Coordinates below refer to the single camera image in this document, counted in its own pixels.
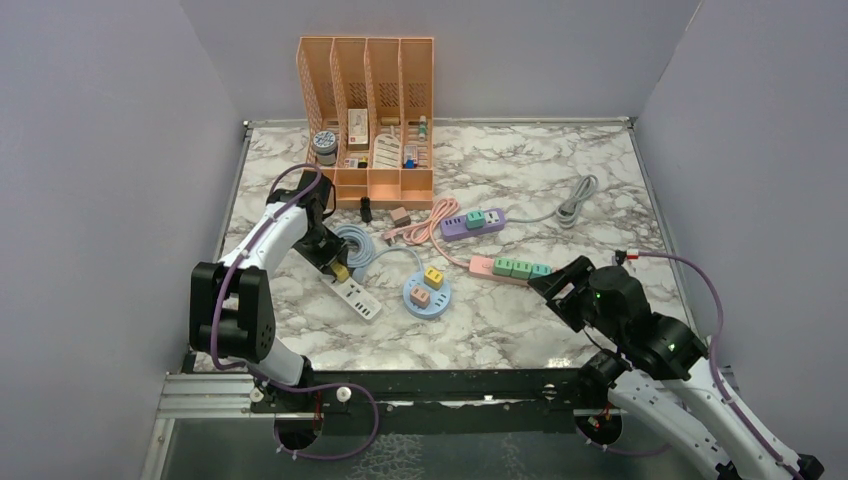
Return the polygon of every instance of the blue round power socket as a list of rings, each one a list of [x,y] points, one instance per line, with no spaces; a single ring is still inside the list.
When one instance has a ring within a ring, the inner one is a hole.
[[[409,292],[415,287],[421,287],[430,294],[430,305],[427,308],[419,307],[412,303],[412,299],[409,298]],[[406,309],[409,310],[409,313],[424,320],[432,320],[445,313],[448,304],[450,304],[450,297],[450,283],[447,280],[442,282],[442,288],[434,290],[424,283],[424,272],[413,273],[403,285],[403,303],[406,305]]]

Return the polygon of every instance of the small box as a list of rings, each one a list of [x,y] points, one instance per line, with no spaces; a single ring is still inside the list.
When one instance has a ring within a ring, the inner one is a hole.
[[[368,109],[347,111],[347,146],[350,150],[368,150]]]
[[[418,286],[412,287],[409,292],[409,299],[421,308],[427,308],[430,305],[430,294],[427,293],[427,290]]]
[[[389,216],[392,217],[395,227],[405,227],[412,223],[412,220],[409,218],[409,212],[403,207],[392,210],[389,212]]]
[[[495,259],[495,266],[492,267],[492,273],[502,277],[508,277],[512,274],[512,265],[512,260],[504,257],[498,257]]]
[[[515,261],[512,264],[512,273],[509,274],[512,278],[527,280],[530,278],[530,272],[533,271],[533,264],[527,262]]]
[[[442,272],[433,267],[427,267],[427,270],[424,272],[424,283],[433,290],[442,288],[442,282],[444,280],[445,276],[442,275]]]
[[[551,267],[537,263],[533,265],[533,270],[530,272],[530,278],[544,277],[551,274]]]
[[[474,210],[473,212],[468,212],[468,215],[465,216],[465,228],[469,230],[474,230],[482,227],[486,224],[486,217],[483,215],[483,212],[480,210]]]
[[[409,164],[409,161],[412,160],[412,164],[417,167],[418,166],[418,145],[407,145],[403,147],[403,164],[404,166]]]

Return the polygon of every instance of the small bottle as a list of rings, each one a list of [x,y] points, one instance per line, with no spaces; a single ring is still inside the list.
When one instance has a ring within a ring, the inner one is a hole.
[[[424,115],[418,119],[418,141],[427,141],[427,117]]]

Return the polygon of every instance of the white wall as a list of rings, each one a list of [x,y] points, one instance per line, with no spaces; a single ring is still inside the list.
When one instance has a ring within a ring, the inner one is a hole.
[[[240,118],[176,0],[3,2],[0,59],[2,476],[138,478]]]
[[[722,363],[775,433],[848,478],[848,2],[707,0],[636,131],[680,250],[723,296]]]
[[[239,113],[304,118],[302,35],[435,37],[439,117],[637,115],[698,0],[182,0]]]

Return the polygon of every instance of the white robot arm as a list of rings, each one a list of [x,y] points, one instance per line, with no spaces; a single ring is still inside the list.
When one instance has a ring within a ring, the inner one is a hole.
[[[706,345],[683,322],[653,312],[641,283],[620,265],[595,269],[581,256],[528,283],[574,331],[594,327],[618,347],[618,352],[602,350],[580,369],[585,395],[605,395],[642,420],[704,478],[813,480],[823,474],[815,457],[787,447],[742,399],[726,398],[722,390],[730,389],[711,368]],[[683,400],[688,411],[658,392],[656,382]],[[591,429],[583,432],[592,439]]]
[[[311,371],[305,357],[276,338],[268,277],[294,248],[320,272],[340,282],[348,280],[347,245],[323,224],[333,185],[321,175],[313,186],[316,175],[321,174],[306,172],[296,190],[272,193],[262,218],[233,251],[217,263],[201,262],[194,268],[189,314],[193,349],[210,353],[217,314],[220,357],[242,360],[252,370],[289,386],[299,385],[304,372]],[[296,204],[282,210],[304,191]],[[230,269],[234,271],[224,285]],[[224,298],[238,297],[236,308],[220,305],[218,297],[224,288]]]

